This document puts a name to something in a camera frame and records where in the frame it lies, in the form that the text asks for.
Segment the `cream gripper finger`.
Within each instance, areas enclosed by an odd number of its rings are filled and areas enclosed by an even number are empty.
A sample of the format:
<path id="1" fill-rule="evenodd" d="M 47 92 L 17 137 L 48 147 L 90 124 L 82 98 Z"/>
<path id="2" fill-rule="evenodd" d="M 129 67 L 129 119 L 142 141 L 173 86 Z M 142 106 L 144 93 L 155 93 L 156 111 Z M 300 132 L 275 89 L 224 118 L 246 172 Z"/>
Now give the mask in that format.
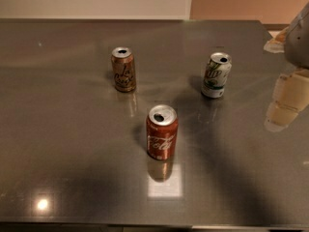
<path id="1" fill-rule="evenodd" d="M 284 53 L 287 35 L 288 27 L 277 32 L 272 39 L 267 41 L 264 45 L 264 50 L 270 53 Z"/>
<path id="2" fill-rule="evenodd" d="M 278 132 L 287 128 L 298 114 L 309 105 L 309 70 L 296 69 L 280 74 L 267 109 L 265 127 Z"/>

